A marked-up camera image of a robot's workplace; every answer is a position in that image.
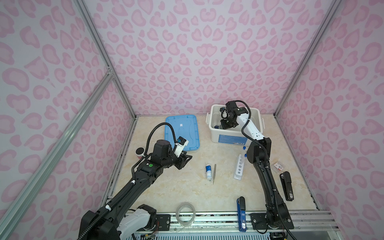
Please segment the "metal tweezers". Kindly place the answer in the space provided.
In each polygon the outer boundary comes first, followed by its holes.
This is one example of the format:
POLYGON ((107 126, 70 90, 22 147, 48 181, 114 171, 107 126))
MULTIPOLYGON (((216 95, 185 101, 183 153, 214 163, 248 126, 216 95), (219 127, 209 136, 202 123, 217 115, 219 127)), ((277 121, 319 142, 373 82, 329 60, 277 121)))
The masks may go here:
POLYGON ((217 164, 214 164, 213 179, 212 179, 212 183, 213 183, 213 185, 214 185, 214 183, 215 183, 215 178, 216 178, 216 169, 217 169, 217 164))

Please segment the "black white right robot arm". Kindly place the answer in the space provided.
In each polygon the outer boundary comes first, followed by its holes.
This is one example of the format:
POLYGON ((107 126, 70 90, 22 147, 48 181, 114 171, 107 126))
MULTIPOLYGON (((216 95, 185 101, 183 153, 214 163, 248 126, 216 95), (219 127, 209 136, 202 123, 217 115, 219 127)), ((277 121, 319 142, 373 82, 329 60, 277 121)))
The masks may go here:
POLYGON ((229 101, 220 109, 220 113, 221 126, 224 130, 239 126, 242 135, 251 141, 247 159, 256 169, 262 184, 266 201, 267 228, 284 229, 291 234, 294 228, 293 222, 271 172, 271 139, 264 137, 252 122, 251 108, 244 101, 229 101))

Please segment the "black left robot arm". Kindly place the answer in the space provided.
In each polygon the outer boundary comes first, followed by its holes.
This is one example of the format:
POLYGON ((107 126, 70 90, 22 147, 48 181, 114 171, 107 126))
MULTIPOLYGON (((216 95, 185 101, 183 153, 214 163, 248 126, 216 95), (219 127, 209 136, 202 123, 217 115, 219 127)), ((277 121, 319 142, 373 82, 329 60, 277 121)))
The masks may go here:
POLYGON ((188 141, 183 137, 173 138, 172 144, 167 140, 158 140, 149 153, 151 138, 161 126, 169 127, 172 135, 176 135, 169 123, 154 127, 148 136, 144 155, 131 168, 129 182, 96 212, 88 211, 82 217, 79 240, 126 240, 140 229, 156 231, 159 228, 156 209, 141 205, 132 214, 127 212, 164 169, 174 166, 181 170, 193 158, 184 150, 188 141))

